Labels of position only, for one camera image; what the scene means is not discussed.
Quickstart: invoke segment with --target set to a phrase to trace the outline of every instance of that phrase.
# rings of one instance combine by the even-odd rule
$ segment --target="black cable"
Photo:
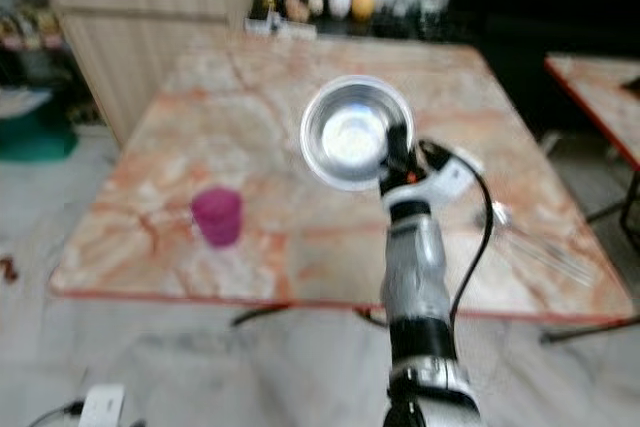
[[[489,244],[491,233],[493,231],[493,207],[492,207],[491,194],[489,193],[489,188],[487,187],[487,183],[485,182],[482,175],[480,175],[480,173],[475,169],[475,167],[471,165],[469,162],[467,162],[465,159],[463,159],[456,153],[448,149],[445,149],[444,147],[438,144],[435,144],[433,142],[427,142],[427,141],[421,140],[419,145],[423,151],[427,151],[429,149],[429,146],[433,145],[441,150],[446,151],[449,155],[455,157],[459,162],[461,162],[469,170],[469,172],[471,172],[478,186],[480,187],[480,190],[482,191],[482,197],[484,199],[485,222],[484,222],[484,231],[482,232],[482,240],[480,241],[480,245],[478,246],[478,250],[476,251],[476,254],[473,257],[473,260],[471,261],[471,263],[469,264],[469,267],[467,268],[467,272],[465,273],[462,281],[460,282],[460,285],[458,286],[456,295],[453,297],[453,302],[451,302],[451,310],[449,311],[451,337],[454,340],[453,345],[455,350],[456,349],[455,348],[455,345],[456,345],[455,344],[455,324],[456,324],[456,315],[458,313],[458,307],[460,305],[460,300],[462,299],[462,295],[464,294],[464,291],[466,290],[467,285],[469,284],[469,280],[471,280],[471,276],[473,275],[476,268],[478,267],[478,263],[480,262],[480,259],[482,258],[482,255],[484,254],[484,251],[486,250],[487,245]]]
[[[84,400],[75,400],[66,405],[63,405],[62,407],[58,407],[57,409],[50,410],[46,414],[42,414],[36,420],[31,422],[28,427],[36,427],[37,425],[40,425],[45,421],[49,422],[57,417],[64,417],[65,415],[77,417],[82,413],[83,407],[84,407]]]
[[[272,307],[263,307],[260,309],[249,310],[248,312],[245,312],[244,314],[241,314],[236,318],[234,318],[231,321],[231,327],[239,327],[241,324],[244,324],[248,320],[255,319],[256,317],[263,317],[265,315],[275,314],[277,312],[280,312],[281,310],[286,310],[289,307],[290,307],[289,304],[284,304],[284,305],[274,305]]]
[[[389,327],[389,325],[385,321],[373,318],[373,316],[371,315],[371,311],[370,310],[353,309],[353,311],[362,320],[364,320],[366,322],[369,322],[370,324],[373,324],[376,327],[382,327],[383,329],[387,329]]]

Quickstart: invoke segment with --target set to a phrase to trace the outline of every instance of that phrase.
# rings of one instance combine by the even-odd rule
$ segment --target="white power adapter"
[[[124,385],[101,384],[89,389],[78,427],[118,427],[124,404]]]

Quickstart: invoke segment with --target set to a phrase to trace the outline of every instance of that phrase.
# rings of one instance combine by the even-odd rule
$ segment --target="table leg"
[[[265,315],[276,314],[282,310],[286,310],[291,307],[289,304],[286,305],[274,305],[273,307],[262,307],[260,309],[252,309],[248,310],[244,314],[240,314],[235,317],[231,321],[231,327],[239,327],[240,325],[248,322],[249,320],[255,319],[257,317],[264,317]]]
[[[633,179],[631,180],[631,185],[629,186],[629,191],[627,192],[627,198],[625,199],[624,205],[622,207],[622,212],[620,213],[620,227],[624,231],[627,239],[633,245],[633,248],[640,252],[640,230],[635,230],[629,225],[629,212],[631,211],[631,206],[638,199],[638,187],[640,186],[640,170],[637,170],[633,173]]]
[[[591,224],[592,222],[595,222],[596,220],[600,220],[603,217],[608,217],[611,214],[616,213],[618,210],[621,210],[625,206],[625,204],[626,204],[626,200],[619,200],[618,202],[615,202],[611,205],[607,205],[606,207],[603,207],[597,212],[587,215],[586,217],[587,223]]]
[[[640,325],[640,315],[631,317],[629,319],[610,322],[608,324],[595,325],[593,327],[585,327],[583,329],[570,330],[567,332],[544,332],[540,336],[540,343],[557,344],[559,342],[566,342],[567,340],[575,339],[578,337],[601,334],[604,332],[612,332],[634,325]]]

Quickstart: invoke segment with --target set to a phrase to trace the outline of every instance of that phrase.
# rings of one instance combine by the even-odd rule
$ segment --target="pink cup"
[[[191,202],[191,213],[200,232],[214,247],[227,247],[238,240],[242,227],[242,198],[229,189],[205,190]]]

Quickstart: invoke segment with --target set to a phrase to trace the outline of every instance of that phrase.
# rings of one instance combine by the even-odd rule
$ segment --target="table edge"
[[[226,306],[238,308],[261,308],[261,307],[287,307],[296,309],[326,309],[326,310],[359,310],[359,311],[382,311],[383,306],[380,303],[350,303],[334,300],[308,300],[308,301],[271,301],[269,299],[245,299],[233,297],[185,297],[185,296],[162,296],[157,294],[144,293],[105,293],[93,290],[58,290],[49,285],[49,291],[58,298],[73,299],[78,301],[136,301],[136,302],[155,302],[162,304],[197,304]],[[459,310],[460,317],[469,319],[485,319],[485,320],[515,320],[523,322],[542,322],[557,324],[599,324],[604,322],[615,322],[627,319],[635,313],[631,298],[629,299],[629,308],[626,313],[619,314],[536,314],[536,313],[509,313],[500,311],[477,311]]]
[[[553,79],[562,87],[562,89],[569,95],[578,106],[589,116],[589,118],[596,124],[596,127],[604,134],[604,136],[611,142],[622,154],[627,162],[631,165],[634,171],[640,171],[640,160],[635,159],[633,153],[627,148],[624,143],[618,139],[616,134],[600,119],[597,112],[595,112],[589,104],[580,96],[580,94],[571,87],[569,81],[556,69],[553,65],[554,56],[547,54],[544,59],[544,66],[547,72],[551,74]]]

